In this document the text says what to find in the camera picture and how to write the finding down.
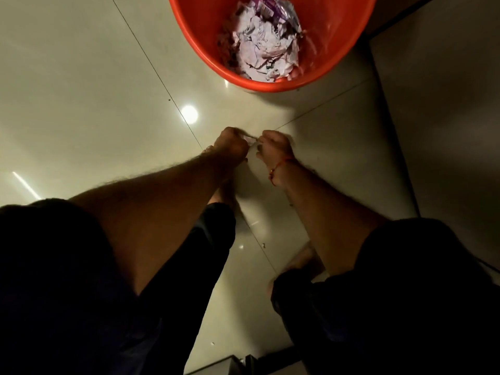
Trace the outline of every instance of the wrist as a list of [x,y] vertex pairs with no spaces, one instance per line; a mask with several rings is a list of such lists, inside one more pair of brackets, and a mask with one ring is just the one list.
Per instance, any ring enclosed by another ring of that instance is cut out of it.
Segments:
[[300,166],[296,159],[285,161],[274,170],[272,182],[282,189],[286,188],[287,178],[294,167]]
[[224,178],[241,162],[235,155],[224,149],[215,149],[212,154],[216,169],[220,170]]

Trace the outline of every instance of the orange bucket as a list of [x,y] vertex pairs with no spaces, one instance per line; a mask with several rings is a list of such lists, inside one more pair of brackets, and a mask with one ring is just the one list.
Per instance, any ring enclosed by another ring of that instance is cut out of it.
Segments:
[[241,88],[283,92],[319,79],[340,62],[365,29],[376,0],[290,0],[305,30],[299,40],[300,66],[293,80],[275,83],[245,79],[222,64],[217,35],[238,1],[250,0],[170,0],[170,4],[189,44],[211,69]]

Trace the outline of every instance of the bare foot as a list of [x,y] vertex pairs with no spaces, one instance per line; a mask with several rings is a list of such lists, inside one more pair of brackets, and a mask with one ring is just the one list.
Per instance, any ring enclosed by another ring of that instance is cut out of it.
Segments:
[[[294,268],[304,269],[306,274],[309,276],[309,279],[312,280],[317,277],[320,273],[324,271],[323,263],[321,262],[320,257],[317,255],[314,246],[311,241],[307,242],[297,253],[295,257],[286,265],[283,271],[280,274],[292,270]],[[272,296],[272,288],[274,287],[274,281],[277,277],[274,277],[269,284],[267,285],[267,296],[271,298]]]
[[[210,152],[213,149],[214,149],[213,146],[209,146],[205,150],[203,150],[203,153]],[[236,211],[236,209],[238,208],[237,207],[238,203],[234,195],[234,182],[232,176],[229,179],[224,180],[221,186],[216,190],[214,195],[210,198],[208,204],[213,204],[214,202],[221,202],[223,204],[227,204],[233,211]]]

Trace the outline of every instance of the hand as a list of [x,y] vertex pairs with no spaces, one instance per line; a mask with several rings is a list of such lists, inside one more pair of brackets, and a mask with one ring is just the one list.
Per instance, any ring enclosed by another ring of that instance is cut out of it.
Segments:
[[269,171],[276,168],[285,158],[295,158],[290,141],[283,133],[275,130],[264,130],[259,138],[257,158],[262,160]]
[[216,139],[214,148],[224,155],[231,165],[237,166],[247,156],[248,143],[241,138],[241,132],[235,127],[226,127]]

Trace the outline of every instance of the trash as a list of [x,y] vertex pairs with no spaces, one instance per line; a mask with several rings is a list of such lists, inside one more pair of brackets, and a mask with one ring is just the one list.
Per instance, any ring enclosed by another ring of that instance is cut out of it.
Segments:
[[236,12],[223,24],[217,46],[224,65],[256,81],[291,79],[298,66],[298,38],[302,28],[291,2],[251,0],[238,2]]
[[257,138],[251,137],[249,135],[241,134],[241,138],[247,141],[247,144],[251,147],[257,142]]

